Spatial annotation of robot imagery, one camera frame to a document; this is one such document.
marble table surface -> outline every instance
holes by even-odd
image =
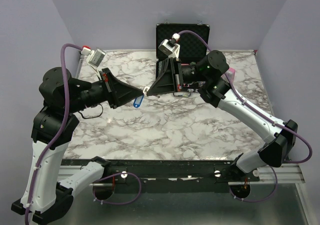
[[[252,52],[225,52],[227,63],[236,70],[234,85],[251,102],[270,113],[266,91]],[[154,50],[107,51],[102,68],[108,67],[123,82],[143,89],[155,80]],[[83,62],[79,78],[97,81]],[[262,139],[232,115],[206,104],[198,93],[188,98],[172,94],[133,101],[117,109],[103,103],[104,113],[82,119],[73,133],[64,158],[141,160],[233,160],[263,144]],[[101,107],[88,108],[95,116]]]

black suitcase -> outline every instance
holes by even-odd
[[[158,77],[159,71],[161,71],[162,61],[168,57],[158,49],[160,43],[164,39],[171,39],[174,33],[178,33],[183,30],[190,30],[197,33],[206,43],[208,43],[210,33],[210,26],[208,24],[158,23],[156,25],[156,78]],[[182,34],[178,43],[180,44],[179,58],[182,65],[197,63],[207,54],[206,46],[192,34]],[[197,92],[198,88],[203,84],[204,82],[194,82],[192,84],[185,83],[182,86],[181,91]]]

lavender wall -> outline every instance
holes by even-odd
[[[211,25],[210,47],[257,49],[286,0],[53,0],[73,40],[154,49],[157,23]]]
[[[0,0],[0,224],[24,224],[10,211],[26,188],[33,119],[42,108],[44,73],[60,66],[60,48],[72,43],[52,0]],[[75,73],[79,56],[68,50]]]
[[[297,121],[313,147],[301,165],[309,198],[320,221],[320,0],[287,0],[265,36],[257,61],[276,116]],[[290,156],[308,154],[298,141]]]

screw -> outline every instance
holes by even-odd
[[[127,173],[126,171],[123,171],[122,173],[123,173],[123,174],[121,174],[121,177],[122,177],[123,179],[125,179],[125,178],[128,177],[128,174],[126,174],[126,173]]]
[[[221,172],[219,170],[215,170],[214,171],[214,176],[217,177],[217,178],[220,178],[221,177]]]
[[[259,177],[260,173],[258,170],[253,170],[252,172],[253,176],[255,176],[256,178]]]

black cable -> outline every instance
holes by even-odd
[[[98,105],[100,105],[101,108],[102,108],[102,111],[101,111],[101,113],[100,113],[98,116],[85,117],[80,111],[78,111],[78,113],[80,113],[80,115],[81,115],[81,117],[82,117],[83,119],[95,119],[95,118],[98,118],[98,117],[100,117],[100,116],[104,113],[104,107],[103,107],[100,103],[99,103]]]

